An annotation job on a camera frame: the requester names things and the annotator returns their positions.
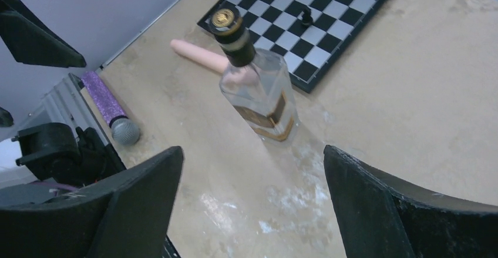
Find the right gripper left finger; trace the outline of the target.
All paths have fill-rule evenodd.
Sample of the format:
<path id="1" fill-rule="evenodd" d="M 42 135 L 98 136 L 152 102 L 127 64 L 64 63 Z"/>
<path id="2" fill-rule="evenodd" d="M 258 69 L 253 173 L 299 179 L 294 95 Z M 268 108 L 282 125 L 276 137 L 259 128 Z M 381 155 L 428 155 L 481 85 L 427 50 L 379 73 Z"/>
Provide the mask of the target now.
<path id="1" fill-rule="evenodd" d="M 43 203 L 1 208 L 2 257 L 174 257 L 181 147 Z"/>

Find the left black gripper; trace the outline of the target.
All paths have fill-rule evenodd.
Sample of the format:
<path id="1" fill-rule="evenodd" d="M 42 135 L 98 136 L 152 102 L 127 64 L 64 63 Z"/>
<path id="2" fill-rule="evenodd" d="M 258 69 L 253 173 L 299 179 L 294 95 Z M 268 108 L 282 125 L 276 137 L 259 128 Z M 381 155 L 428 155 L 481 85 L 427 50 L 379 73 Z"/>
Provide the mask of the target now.
<path id="1" fill-rule="evenodd" d="M 19 63 L 86 67 L 83 55 L 51 31 L 21 0 L 1 0 L 1 38 Z"/>

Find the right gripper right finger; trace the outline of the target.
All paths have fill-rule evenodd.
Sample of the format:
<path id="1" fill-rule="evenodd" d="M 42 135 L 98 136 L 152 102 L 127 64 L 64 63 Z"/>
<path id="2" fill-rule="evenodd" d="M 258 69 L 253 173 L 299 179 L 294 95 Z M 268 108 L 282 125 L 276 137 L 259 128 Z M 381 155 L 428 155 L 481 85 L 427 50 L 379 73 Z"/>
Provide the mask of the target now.
<path id="1" fill-rule="evenodd" d="M 324 170 L 348 257 L 496 257 L 497 207 L 451 197 L 328 145 Z"/>

